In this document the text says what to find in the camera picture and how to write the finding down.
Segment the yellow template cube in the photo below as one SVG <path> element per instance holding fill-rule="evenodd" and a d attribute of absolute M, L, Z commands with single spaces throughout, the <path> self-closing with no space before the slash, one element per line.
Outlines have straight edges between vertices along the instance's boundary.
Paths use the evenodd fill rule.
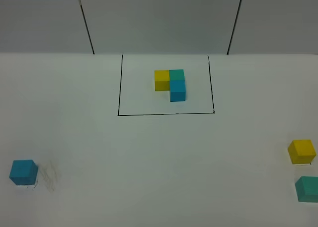
<path fill-rule="evenodd" d="M 169 82 L 169 70 L 155 70 L 155 91 L 170 90 Z"/>

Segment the blue template cube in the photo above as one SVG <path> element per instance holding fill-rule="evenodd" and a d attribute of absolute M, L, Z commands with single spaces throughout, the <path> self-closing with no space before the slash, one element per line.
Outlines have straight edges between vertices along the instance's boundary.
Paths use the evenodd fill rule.
<path fill-rule="evenodd" d="M 186 100 L 185 80 L 171 80 L 170 86 L 170 102 L 181 102 Z"/>

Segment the green template cube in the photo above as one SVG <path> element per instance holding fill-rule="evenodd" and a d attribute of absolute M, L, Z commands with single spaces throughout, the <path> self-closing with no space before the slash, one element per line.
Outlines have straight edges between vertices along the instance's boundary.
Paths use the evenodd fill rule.
<path fill-rule="evenodd" d="M 169 70 L 169 79 L 172 80 L 185 80 L 184 70 Z"/>

